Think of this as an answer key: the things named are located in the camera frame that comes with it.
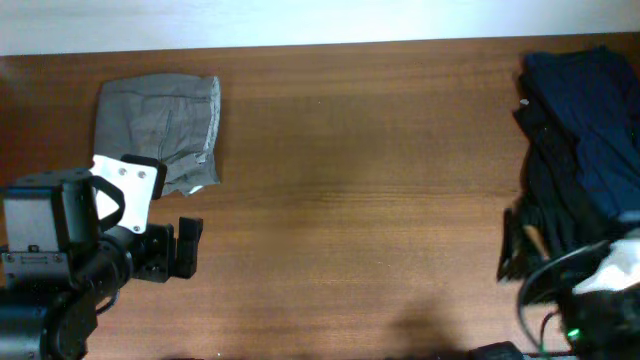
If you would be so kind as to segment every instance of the white background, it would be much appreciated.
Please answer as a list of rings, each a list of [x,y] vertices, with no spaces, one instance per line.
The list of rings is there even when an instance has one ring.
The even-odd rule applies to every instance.
[[[640,30],[640,0],[0,0],[0,55]]]

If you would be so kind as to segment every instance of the garment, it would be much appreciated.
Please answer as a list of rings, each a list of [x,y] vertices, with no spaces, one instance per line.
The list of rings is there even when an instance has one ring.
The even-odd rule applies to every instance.
[[[575,179],[609,217],[640,220],[640,85],[606,48],[525,58],[528,88],[574,144]]]
[[[220,181],[213,149],[220,122],[217,77],[156,74],[110,81],[98,104],[95,154],[152,157],[167,165],[162,194]]]

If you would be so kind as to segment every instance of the white mounting plate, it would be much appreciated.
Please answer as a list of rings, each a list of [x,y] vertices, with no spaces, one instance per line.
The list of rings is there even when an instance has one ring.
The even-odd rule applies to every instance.
[[[89,171],[93,175],[103,177],[123,192],[124,215],[118,225],[136,234],[144,233],[158,170],[150,166],[129,164],[94,155],[93,167]],[[96,194],[96,207],[100,219],[118,209],[115,201],[101,191]]]

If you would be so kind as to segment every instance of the pile of clothes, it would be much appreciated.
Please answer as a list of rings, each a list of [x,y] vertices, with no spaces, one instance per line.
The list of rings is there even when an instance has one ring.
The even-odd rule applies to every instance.
[[[514,117],[531,142],[524,195],[505,211],[499,280],[547,259],[622,238],[640,224],[640,86],[601,47],[525,58]]]

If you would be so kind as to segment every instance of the brown table top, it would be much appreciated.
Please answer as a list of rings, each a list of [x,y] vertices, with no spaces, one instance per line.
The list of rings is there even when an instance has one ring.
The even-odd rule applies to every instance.
[[[528,146],[511,116],[522,56],[604,43],[639,64],[638,39],[0,58],[0,180],[89,165],[104,81],[215,74],[222,184],[165,197],[150,216],[204,218],[198,272],[131,281],[88,359],[382,358],[505,340],[530,350],[517,284],[495,280]],[[544,312],[531,311],[536,331]]]

